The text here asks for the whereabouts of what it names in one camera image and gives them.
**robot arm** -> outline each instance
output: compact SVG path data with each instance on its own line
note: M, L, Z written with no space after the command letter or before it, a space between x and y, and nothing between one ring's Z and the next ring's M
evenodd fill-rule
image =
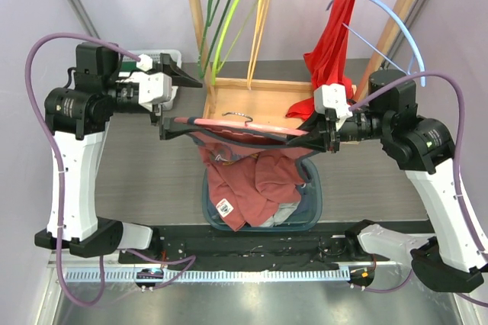
M159 105L171 98L173 84L202 84L181 71L168 54L161 54L158 62L141 56L137 66L143 71L126 79L118 78L120 61L112 50L82 43L76 48L75 88L55 88L46 98L46 123L65 166L64 228L63 237L57 237L59 172L53 160L51 214L47 228L35 236L37 246L54 249L61 239L71 254L93 257L116 249L145 250L152 241L159 242L159 234L150 227L95 213L95 180L110 118L116 112L147 113L155 124Z
M396 70L377 71L370 77L370 92L402 76ZM353 115L347 113L341 87L324 85L315 91L316 113L300 128L309 133L290 139L288 144L334 153L340 142L379 139L416 188L435 231L435 237L425 239L364 220L345 233L350 250L378 254L409 266L433 291L473 291L483 284L481 273L488 260L478 250L456 196L454 142L447 127L417 115L414 82L392 88ZM462 180L461 190L477 235L488 247Z

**black base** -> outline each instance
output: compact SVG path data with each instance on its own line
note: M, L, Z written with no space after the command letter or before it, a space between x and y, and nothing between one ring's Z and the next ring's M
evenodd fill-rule
M337 269L337 263L370 261L371 255L358 253L344 238L352 223L317 224L313 229L291 233L229 232L207 225L160 226L162 251L167 260L196 255L191 270L259 272L262 270L315 271ZM432 233L428 221L382 222L403 233ZM144 263L127 253L123 264Z
M62 248L69 249L69 253L82 258L112 254L122 239L123 226L118 220L108 220L98 217L98 229L86 240L63 240ZM35 234L34 244L44 249L54 250L56 239L47 230Z
M436 292L470 293L484 283L481 272L472 268L469 273L454 269L442 262L435 237L420 249L412 250L412 269L417 278Z

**tag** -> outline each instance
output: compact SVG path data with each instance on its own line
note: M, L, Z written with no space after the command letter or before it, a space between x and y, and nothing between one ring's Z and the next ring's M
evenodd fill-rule
M227 217L234 210L234 207L226 199L219 201L215 208L219 211L222 218Z

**blue basket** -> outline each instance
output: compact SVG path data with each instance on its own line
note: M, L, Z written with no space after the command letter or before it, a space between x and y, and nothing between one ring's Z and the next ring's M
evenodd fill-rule
M278 231L305 231L309 230L319 221L322 215L322 188L320 187L319 173L312 161L304 159L302 165L310 177L310 182L304 187L297 186L302 199L296 211L279 226L251 227L246 224L239 231L278 232ZM210 201L208 191L207 171L204 175L204 187L202 194L202 208L205 219L218 230L231 231L232 229L223 222L217 209Z

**wooden frame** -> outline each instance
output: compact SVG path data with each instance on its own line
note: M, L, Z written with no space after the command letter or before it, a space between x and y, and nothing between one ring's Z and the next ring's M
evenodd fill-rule
M404 20L414 0L396 0L393 10ZM198 49L201 48L204 31L204 16L201 0L189 0L191 16ZM390 19L377 43L382 53L390 49L399 29ZM202 58L206 59L208 46L204 44ZM383 60L376 53L371 57L361 84L355 93L355 99L363 98L368 92L368 76L377 69ZM223 113L233 111L247 114L256 123L272 124L279 127L295 128L301 124L300 119L287 119L288 108L295 102L310 98L313 94L312 85L307 82L289 82L279 80L253 80L252 91L247 89L245 79L217 78L215 85L210 84L210 67L205 70L205 84L207 86L207 101L204 117L221 118Z

